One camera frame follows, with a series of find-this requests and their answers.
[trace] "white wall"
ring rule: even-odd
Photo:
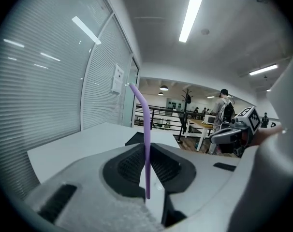
[[[264,116],[267,113],[269,118],[278,119],[278,115],[266,96],[266,92],[257,94],[257,112],[259,116]]]
[[[233,105],[234,106],[234,112],[235,114],[239,114],[241,113],[245,108],[247,107],[251,107],[253,105],[245,102],[245,101],[242,101],[242,100],[235,100],[235,104]]]
[[[166,107],[167,98],[165,96],[160,95],[146,95],[143,94],[144,98],[146,99],[149,106],[161,106]]]
[[[136,60],[138,67],[141,67],[142,59],[141,53],[138,45],[138,41],[133,30],[132,22],[126,9],[124,0],[108,0],[110,6],[112,7],[119,24],[121,25],[123,32],[129,42],[129,45],[132,49],[133,56]]]
[[[257,104],[256,94],[249,83],[235,73],[219,72],[208,68],[172,66],[145,62],[140,72],[141,77],[159,78],[209,87],[216,90],[228,89],[229,94],[239,97],[253,105]]]
[[[210,107],[210,102],[208,99],[202,99],[202,98],[192,98],[191,103],[187,105],[187,110],[188,111],[194,111],[195,108],[198,107],[198,112],[201,113],[204,108],[209,108],[210,110],[212,109]]]

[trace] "black slot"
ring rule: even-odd
[[[48,199],[38,214],[49,222],[54,223],[76,190],[76,186],[68,184],[62,185],[52,197]]]
[[[161,217],[161,224],[167,228],[182,221],[185,218],[187,218],[186,215],[174,209],[170,196],[167,194],[167,192],[165,192],[165,201]]]
[[[236,166],[229,165],[229,164],[225,164],[225,163],[221,163],[221,162],[215,163],[213,165],[213,167],[221,168],[221,169],[228,170],[228,171],[231,171],[231,172],[233,172],[235,170],[235,168],[236,168]]]
[[[145,189],[139,186],[144,165],[144,144],[139,144],[110,159],[103,167],[103,178],[116,193],[145,200]]]
[[[195,166],[155,143],[151,143],[151,165],[168,194],[184,192],[196,177]]]

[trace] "black cap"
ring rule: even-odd
[[[226,90],[225,88],[223,88],[221,91],[220,91],[220,95],[223,94],[223,95],[228,95],[228,90]]]

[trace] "backpack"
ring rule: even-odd
[[[224,102],[224,105],[220,109],[219,119],[221,122],[230,123],[234,115],[234,107],[231,101],[227,102],[224,98],[221,100]]]

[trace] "wooden table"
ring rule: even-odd
[[[202,120],[189,119],[188,122],[187,122],[187,126],[186,126],[185,138],[188,136],[189,128],[190,128],[190,123],[194,123],[194,124],[198,125],[199,127],[201,127],[203,129],[203,132],[201,133],[201,137],[199,139],[198,147],[196,149],[196,151],[199,151],[201,145],[203,144],[203,140],[205,138],[206,130],[213,129],[213,125],[203,124],[203,121]]]

